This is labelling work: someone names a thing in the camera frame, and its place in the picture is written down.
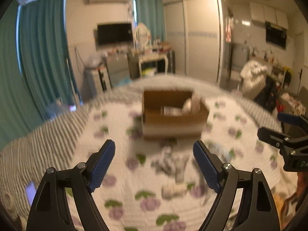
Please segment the grey mini fridge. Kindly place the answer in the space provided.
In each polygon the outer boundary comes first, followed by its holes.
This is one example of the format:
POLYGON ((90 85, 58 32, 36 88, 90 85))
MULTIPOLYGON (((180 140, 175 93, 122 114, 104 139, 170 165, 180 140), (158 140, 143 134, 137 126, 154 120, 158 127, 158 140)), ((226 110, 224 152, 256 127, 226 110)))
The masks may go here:
POLYGON ((127 54, 110 55, 105 58, 111 87, 118 87, 131 82, 127 54))

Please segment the grey plush bunny toy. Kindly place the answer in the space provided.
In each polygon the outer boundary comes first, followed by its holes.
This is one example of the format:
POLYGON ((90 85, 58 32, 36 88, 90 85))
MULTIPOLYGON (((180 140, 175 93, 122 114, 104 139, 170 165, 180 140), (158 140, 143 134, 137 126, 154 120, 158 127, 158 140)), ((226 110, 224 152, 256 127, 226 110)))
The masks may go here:
POLYGON ((189 155, 174 155, 171 147, 165 147, 160 155, 151 161, 151 167, 156 173, 165 173, 173 177, 176 183, 183 183, 188 161, 189 155))

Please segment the teal right curtain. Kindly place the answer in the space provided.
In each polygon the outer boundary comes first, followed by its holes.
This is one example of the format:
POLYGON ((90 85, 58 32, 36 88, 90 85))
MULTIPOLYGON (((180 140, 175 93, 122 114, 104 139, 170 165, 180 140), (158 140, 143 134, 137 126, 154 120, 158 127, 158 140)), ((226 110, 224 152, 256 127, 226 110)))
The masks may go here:
POLYGON ((143 23, 154 41, 166 39, 163 0, 135 0, 137 23, 143 23))

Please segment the white cloth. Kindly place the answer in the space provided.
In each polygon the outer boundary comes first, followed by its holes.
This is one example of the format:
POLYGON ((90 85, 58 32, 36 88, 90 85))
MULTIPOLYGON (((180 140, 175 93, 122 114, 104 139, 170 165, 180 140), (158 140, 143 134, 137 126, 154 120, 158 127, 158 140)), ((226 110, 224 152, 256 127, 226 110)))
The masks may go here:
POLYGON ((186 184, 169 184, 162 187, 161 195, 164 199, 184 197, 187 193, 186 184))

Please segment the black range hood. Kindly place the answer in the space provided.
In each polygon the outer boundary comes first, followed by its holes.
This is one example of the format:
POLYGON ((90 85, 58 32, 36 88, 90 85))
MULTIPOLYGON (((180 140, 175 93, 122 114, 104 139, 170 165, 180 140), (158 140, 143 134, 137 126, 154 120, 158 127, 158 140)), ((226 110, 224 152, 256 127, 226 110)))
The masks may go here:
POLYGON ((287 30, 269 22, 265 23, 265 29, 267 43, 274 44, 282 49, 286 49, 287 30))

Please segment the grey washing machine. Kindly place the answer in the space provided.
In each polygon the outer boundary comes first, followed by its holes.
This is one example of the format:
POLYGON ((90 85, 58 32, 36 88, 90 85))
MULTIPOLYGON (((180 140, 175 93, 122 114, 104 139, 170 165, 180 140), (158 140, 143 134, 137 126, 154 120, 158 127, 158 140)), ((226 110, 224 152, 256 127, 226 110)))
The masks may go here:
POLYGON ((241 71, 249 60, 249 47, 241 43, 232 44, 231 70, 241 71))

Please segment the black wall television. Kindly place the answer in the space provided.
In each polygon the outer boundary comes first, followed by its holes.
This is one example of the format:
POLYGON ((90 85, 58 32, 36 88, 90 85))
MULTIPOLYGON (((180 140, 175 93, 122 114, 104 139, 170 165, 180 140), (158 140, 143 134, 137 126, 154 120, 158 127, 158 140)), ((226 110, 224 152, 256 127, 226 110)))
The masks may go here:
POLYGON ((97 25, 99 45, 133 42, 131 23, 108 23, 97 25))

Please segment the white packet in box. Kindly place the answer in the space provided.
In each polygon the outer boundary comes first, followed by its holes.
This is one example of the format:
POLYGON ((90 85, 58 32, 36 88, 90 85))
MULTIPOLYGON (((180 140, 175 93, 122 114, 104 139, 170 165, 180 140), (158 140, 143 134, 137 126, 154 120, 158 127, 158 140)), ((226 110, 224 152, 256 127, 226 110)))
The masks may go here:
POLYGON ((165 116, 180 116, 183 114, 182 108, 164 106, 162 112, 165 116))

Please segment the oval vanity mirror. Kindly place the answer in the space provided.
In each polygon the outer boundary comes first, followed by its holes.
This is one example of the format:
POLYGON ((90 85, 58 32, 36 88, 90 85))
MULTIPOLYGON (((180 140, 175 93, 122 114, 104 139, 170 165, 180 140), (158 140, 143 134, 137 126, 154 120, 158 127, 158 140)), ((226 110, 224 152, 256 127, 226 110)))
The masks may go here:
POLYGON ((135 47, 145 49, 150 42, 150 31, 144 23, 139 23, 133 31, 133 40, 135 47))

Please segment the white floral quilt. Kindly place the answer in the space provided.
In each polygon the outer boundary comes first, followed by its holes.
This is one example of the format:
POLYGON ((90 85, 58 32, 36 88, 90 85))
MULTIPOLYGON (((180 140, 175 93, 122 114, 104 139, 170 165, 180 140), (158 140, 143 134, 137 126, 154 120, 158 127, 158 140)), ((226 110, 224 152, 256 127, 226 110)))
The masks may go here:
MULTIPOLYGON (((269 187, 280 180, 277 152, 257 139, 257 126, 235 100, 206 100, 210 113, 201 140, 222 162, 235 168, 262 170, 269 187)), ((216 193, 206 184, 193 156, 194 139, 145 140, 141 103, 108 103, 91 109, 77 143, 72 165, 87 160, 111 139, 116 150, 102 185, 93 193, 110 230, 197 230, 216 193), (151 161, 165 147, 174 155, 189 155, 184 182, 156 173, 151 161), (164 199, 164 185, 186 184, 184 197, 164 199)))

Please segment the cream lace sock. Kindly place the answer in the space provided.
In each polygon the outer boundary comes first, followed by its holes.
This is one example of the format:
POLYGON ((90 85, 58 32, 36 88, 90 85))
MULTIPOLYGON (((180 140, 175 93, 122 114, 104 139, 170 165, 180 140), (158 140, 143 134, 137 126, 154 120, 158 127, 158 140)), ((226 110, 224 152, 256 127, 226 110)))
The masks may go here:
POLYGON ((183 107, 182 107, 182 114, 190 114, 192 111, 192 100, 191 98, 188 98, 184 104, 183 104, 183 107))

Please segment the brown cardboard box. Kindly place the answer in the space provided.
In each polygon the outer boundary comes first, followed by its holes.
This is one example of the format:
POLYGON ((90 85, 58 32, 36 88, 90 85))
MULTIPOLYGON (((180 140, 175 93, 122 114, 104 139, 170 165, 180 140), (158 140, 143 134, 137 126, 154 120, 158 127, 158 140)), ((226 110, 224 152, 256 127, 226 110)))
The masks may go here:
POLYGON ((146 139, 200 137, 210 110, 203 98, 190 90, 144 90, 142 95, 142 134, 146 139), (165 116, 164 106, 182 108, 191 98, 192 111, 165 116))

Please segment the white black suitcase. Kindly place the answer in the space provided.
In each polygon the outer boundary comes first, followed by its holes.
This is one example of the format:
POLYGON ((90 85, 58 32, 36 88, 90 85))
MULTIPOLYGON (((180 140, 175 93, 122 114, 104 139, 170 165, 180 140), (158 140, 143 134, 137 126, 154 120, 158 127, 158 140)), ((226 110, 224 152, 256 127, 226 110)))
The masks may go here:
POLYGON ((111 90, 108 70, 104 65, 87 69, 86 78, 93 97, 111 90))

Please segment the white kitchen cabinets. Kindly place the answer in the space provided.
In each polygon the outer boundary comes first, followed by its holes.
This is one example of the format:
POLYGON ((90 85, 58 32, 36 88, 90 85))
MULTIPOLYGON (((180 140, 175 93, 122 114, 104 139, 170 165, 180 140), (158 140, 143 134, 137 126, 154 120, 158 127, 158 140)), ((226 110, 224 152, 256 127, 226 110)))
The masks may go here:
POLYGON ((251 12, 251 20, 254 23, 270 23, 288 30, 289 24, 287 14, 285 12, 256 2, 250 2, 249 7, 251 12))

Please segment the teal curtain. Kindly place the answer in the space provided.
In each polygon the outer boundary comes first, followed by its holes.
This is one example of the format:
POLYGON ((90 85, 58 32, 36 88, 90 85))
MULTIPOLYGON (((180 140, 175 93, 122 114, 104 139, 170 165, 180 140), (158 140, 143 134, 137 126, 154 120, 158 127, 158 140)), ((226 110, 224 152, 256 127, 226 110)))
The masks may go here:
POLYGON ((1 146, 75 105, 66 0, 12 1, 1 18, 1 146))
POLYGON ((163 0, 135 0, 137 23, 143 23, 154 41, 166 39, 163 0))

